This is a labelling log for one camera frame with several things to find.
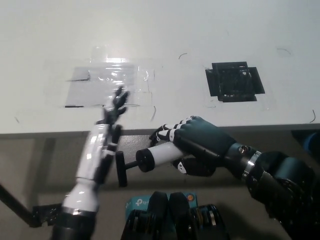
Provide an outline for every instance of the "white robotic hand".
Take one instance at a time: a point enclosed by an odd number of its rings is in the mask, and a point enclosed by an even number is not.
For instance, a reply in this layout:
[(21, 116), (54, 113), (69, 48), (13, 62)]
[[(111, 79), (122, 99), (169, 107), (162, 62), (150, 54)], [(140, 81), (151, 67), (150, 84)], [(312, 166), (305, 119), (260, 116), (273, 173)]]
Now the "white robotic hand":
[(98, 191), (105, 182), (122, 133), (114, 124), (126, 111), (129, 92), (119, 87), (110, 106), (103, 108), (104, 119), (89, 133), (76, 173), (76, 185), (62, 203), (62, 213), (52, 230), (51, 240), (89, 240), (99, 210)]

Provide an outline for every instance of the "black cap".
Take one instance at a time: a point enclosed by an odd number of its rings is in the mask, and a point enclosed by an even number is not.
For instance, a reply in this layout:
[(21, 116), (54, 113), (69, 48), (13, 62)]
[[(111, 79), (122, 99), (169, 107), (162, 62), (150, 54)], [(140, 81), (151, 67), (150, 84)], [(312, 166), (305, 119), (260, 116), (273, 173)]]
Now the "black cap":
[(135, 154), (140, 170), (144, 173), (152, 171), (155, 168), (155, 159), (148, 148), (139, 150)]

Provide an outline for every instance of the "robot wrist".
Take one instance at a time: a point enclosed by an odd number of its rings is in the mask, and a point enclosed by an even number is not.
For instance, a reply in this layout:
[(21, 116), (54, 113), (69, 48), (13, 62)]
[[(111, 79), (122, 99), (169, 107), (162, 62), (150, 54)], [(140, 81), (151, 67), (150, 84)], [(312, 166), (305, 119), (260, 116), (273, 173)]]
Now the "robot wrist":
[(234, 143), (224, 156), (224, 166), (239, 180), (246, 181), (261, 152), (240, 143)]

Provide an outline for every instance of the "dumbbell-shaped object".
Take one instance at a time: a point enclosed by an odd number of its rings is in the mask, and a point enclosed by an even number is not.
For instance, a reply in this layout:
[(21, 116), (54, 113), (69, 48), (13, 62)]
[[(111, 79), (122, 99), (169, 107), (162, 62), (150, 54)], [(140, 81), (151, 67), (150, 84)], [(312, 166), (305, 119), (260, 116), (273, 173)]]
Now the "dumbbell-shaped object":
[(137, 151), (135, 154), (136, 160), (126, 164), (123, 151), (118, 151), (115, 154), (115, 163), (119, 187), (126, 187), (128, 185), (128, 169), (138, 166), (142, 172), (146, 173), (162, 164), (182, 159), (186, 155), (185, 152), (177, 148), (172, 142), (166, 142)]

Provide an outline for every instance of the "white cylinder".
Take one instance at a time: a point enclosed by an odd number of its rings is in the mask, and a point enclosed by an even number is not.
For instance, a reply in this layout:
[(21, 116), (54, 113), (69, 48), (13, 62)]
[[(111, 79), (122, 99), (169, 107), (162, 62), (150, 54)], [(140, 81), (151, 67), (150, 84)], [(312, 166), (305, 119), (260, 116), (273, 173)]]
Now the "white cylinder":
[(153, 156), (154, 167), (170, 163), (187, 155), (185, 152), (177, 148), (172, 142), (166, 142), (148, 149)]

